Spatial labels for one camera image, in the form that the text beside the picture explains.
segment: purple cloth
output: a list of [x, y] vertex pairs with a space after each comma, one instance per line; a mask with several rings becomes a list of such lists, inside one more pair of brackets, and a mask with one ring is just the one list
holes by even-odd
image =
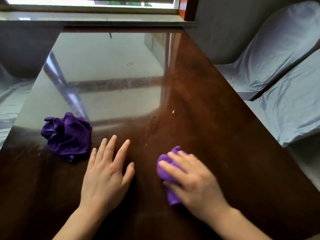
[[[181, 151], [181, 147], [180, 146], [176, 146], [175, 148], [173, 148], [171, 150], [173, 153], [175, 154], [178, 154], [178, 151]], [[162, 154], [160, 155], [158, 161], [157, 161], [157, 172], [158, 172], [158, 176], [162, 179], [162, 180], [165, 180], [165, 181], [169, 181], [171, 183], [175, 183], [177, 184], [177, 181], [171, 177], [165, 170], [162, 169], [162, 167], [159, 166], [159, 162], [160, 161], [166, 161], [167, 163], [181, 169], [178, 164], [173, 161], [170, 157], [168, 157], [166, 154]], [[168, 202], [169, 204], [172, 206], [172, 205], [175, 205], [175, 204], [179, 204], [181, 203], [181, 200], [174, 194], [174, 192], [169, 189], [168, 187], [166, 187], [166, 190], [167, 190], [167, 198], [168, 198]]]
[[60, 158], [72, 162], [90, 151], [90, 123], [73, 113], [66, 113], [64, 118], [47, 117], [41, 135], [48, 140], [48, 149]]

